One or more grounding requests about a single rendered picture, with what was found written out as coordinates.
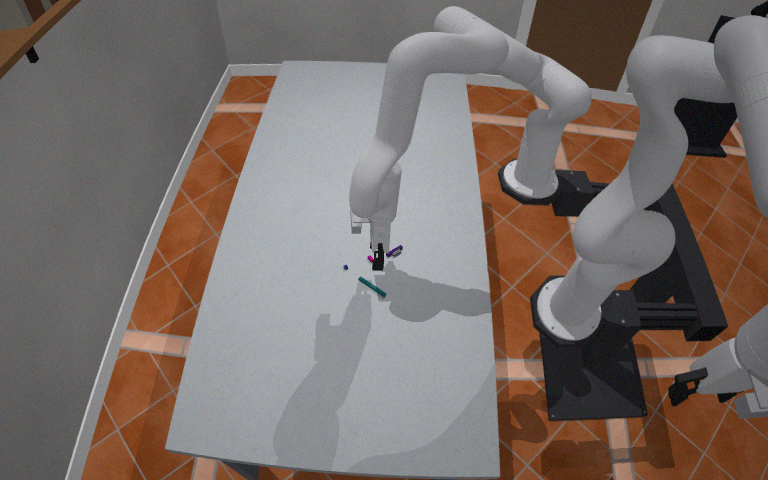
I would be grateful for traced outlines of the turquoise rod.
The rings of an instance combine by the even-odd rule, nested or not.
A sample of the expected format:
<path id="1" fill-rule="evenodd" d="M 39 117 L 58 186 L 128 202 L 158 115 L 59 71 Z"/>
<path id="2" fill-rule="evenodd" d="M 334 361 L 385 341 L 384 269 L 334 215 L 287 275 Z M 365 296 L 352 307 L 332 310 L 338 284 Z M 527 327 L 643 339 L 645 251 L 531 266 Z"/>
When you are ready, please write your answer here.
<path id="1" fill-rule="evenodd" d="M 358 280 L 364 283 L 365 285 L 367 285 L 368 287 L 370 287 L 371 289 L 373 289 L 374 291 L 376 291 L 377 293 L 379 293 L 380 295 L 382 295 L 383 297 L 386 296 L 386 293 L 384 291 L 382 291 L 381 289 L 379 289 L 378 287 L 376 287 L 366 279 L 362 278 L 361 276 L 358 278 Z"/>

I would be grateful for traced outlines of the dark purple rectangular bar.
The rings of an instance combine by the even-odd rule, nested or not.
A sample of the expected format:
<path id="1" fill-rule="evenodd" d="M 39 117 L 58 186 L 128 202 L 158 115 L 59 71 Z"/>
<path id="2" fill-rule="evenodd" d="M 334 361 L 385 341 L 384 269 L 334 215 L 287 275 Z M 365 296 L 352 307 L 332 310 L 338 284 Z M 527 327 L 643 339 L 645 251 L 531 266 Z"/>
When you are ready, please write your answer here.
<path id="1" fill-rule="evenodd" d="M 386 253 L 386 256 L 387 256 L 387 257 L 391 256 L 391 255 L 392 255 L 392 253 L 393 253 L 393 252 L 395 252 L 395 251 L 397 251 L 398 249 L 400 249 L 400 250 L 401 250 L 401 249 L 403 249 L 403 246 L 402 246 L 402 245 L 400 245 L 400 246 L 396 247 L 395 249 L 393 249 L 393 250 L 389 251 L 388 253 Z"/>

